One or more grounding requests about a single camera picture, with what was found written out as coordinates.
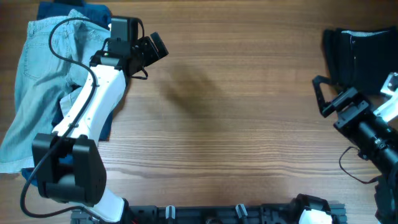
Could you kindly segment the black shorts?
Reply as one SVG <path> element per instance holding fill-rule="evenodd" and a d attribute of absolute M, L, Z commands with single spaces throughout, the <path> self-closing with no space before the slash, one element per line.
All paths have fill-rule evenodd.
<path fill-rule="evenodd" d="M 397 71 L 397 27 L 374 31 L 326 29 L 322 46 L 333 85 L 379 94 Z"/>

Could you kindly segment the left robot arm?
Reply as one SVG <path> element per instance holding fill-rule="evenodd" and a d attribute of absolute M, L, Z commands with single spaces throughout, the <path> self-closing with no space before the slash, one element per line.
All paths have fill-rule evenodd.
<path fill-rule="evenodd" d="M 76 102 L 51 133 L 39 133 L 32 142 L 30 179 L 41 197 L 64 203 L 75 215 L 87 214 L 91 222 L 130 221 L 127 201 L 106 186 L 98 141 L 130 79 L 147 79 L 146 67 L 167 54 L 159 34 L 145 35 L 140 19 L 111 19 L 109 38 L 85 65 L 88 77 Z"/>

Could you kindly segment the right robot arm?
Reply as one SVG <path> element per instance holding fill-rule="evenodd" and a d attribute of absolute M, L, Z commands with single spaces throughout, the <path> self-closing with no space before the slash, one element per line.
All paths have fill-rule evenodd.
<path fill-rule="evenodd" d="M 325 101 L 320 88 L 322 83 L 331 85 L 332 81 L 322 76 L 312 80 L 320 114 L 326 118 L 337 113 L 334 128 L 353 143 L 346 150 L 356 149 L 360 158 L 371 161 L 381 173 L 362 181 L 363 184 L 377 182 L 375 217 L 379 223 L 397 223 L 397 131 L 354 87 L 341 90 L 336 98 Z"/>

